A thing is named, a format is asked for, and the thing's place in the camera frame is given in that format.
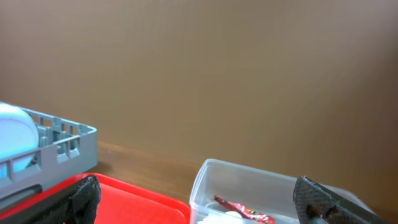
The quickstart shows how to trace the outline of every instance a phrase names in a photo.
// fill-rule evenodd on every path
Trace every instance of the brown wall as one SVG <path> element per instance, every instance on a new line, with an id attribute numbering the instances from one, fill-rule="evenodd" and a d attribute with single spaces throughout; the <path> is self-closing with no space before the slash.
<path id="1" fill-rule="evenodd" d="M 2 0 L 0 98 L 398 210 L 397 3 Z"/>

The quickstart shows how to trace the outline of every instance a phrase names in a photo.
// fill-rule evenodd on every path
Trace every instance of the clear plastic container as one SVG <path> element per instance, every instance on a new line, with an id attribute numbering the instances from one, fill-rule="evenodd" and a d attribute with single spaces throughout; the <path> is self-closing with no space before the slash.
<path id="1" fill-rule="evenodd" d="M 293 203 L 295 182 L 294 177 L 208 159 L 202 165 L 192 188 L 190 223 L 197 224 L 209 215 L 224 215 L 226 210 L 213 200 L 215 195 L 270 215 L 275 218 L 275 224 L 299 223 Z M 351 192 L 326 187 L 371 211 Z M 242 219 L 240 223 L 256 222 Z"/>

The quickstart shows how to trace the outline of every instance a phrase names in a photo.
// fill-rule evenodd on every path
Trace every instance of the plastic container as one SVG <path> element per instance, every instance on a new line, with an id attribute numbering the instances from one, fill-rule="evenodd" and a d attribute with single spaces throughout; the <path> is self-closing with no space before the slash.
<path id="1" fill-rule="evenodd" d="M 88 175 L 90 173 L 75 175 L 0 215 L 0 219 L 31 206 Z M 101 201 L 97 210 L 95 224 L 189 223 L 190 208 L 183 202 L 105 175 L 94 175 L 98 177 L 101 184 Z"/>
<path id="2" fill-rule="evenodd" d="M 67 119 L 20 108 L 34 121 L 39 133 L 35 149 L 0 158 L 7 174 L 0 177 L 0 210 L 47 190 L 97 165 L 97 130 Z M 25 169 L 15 169 L 31 159 Z"/>
<path id="3" fill-rule="evenodd" d="M 276 224 L 299 223 L 293 203 L 296 178 L 230 162 L 208 159 L 202 165 L 192 188 L 191 224 L 208 215 L 222 215 L 226 210 L 213 200 L 219 196 L 230 202 L 242 203 L 275 218 Z M 328 187 L 335 193 L 369 210 L 351 192 Z M 242 223 L 256 223 L 242 219 Z"/>

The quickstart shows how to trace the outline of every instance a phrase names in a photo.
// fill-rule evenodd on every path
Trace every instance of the snack package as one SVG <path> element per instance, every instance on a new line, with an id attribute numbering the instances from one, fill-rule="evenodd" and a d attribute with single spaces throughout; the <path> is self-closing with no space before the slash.
<path id="1" fill-rule="evenodd" d="M 226 200 L 219 198 L 217 196 L 214 196 L 214 200 L 216 200 L 220 205 L 222 205 L 224 208 L 228 209 L 229 211 L 238 212 L 243 218 L 246 218 L 248 220 L 252 220 L 258 223 L 265 223 L 265 224 L 275 223 L 274 218 L 266 214 L 263 214 L 261 212 L 257 212 L 255 210 L 247 208 L 241 203 L 227 202 Z"/>

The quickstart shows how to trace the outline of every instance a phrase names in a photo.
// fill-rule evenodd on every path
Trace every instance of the white object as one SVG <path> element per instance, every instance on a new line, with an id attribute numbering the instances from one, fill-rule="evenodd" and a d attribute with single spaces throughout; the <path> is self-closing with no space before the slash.
<path id="1" fill-rule="evenodd" d="M 198 224 L 243 224 L 242 216 L 238 212 L 226 212 L 225 214 L 209 214 Z"/>
<path id="2" fill-rule="evenodd" d="M 0 159 L 35 149 L 39 134 L 33 119 L 16 106 L 0 103 Z M 14 161 L 14 172 L 27 167 L 34 155 Z M 0 164 L 0 178 L 7 175 L 6 164 Z"/>
<path id="3" fill-rule="evenodd" d="M 276 224 L 298 224 L 299 218 L 293 203 L 296 180 L 286 175 L 208 159 L 202 165 L 193 184 L 190 197 L 192 210 L 190 223 L 197 223 L 206 217 L 223 215 L 221 211 L 225 209 L 218 203 L 214 203 L 213 199 L 216 195 L 265 213 L 275 218 Z M 325 187 L 371 211 L 351 192 L 335 187 Z M 243 224 L 256 223 L 242 218 L 233 219 L 241 220 Z"/>

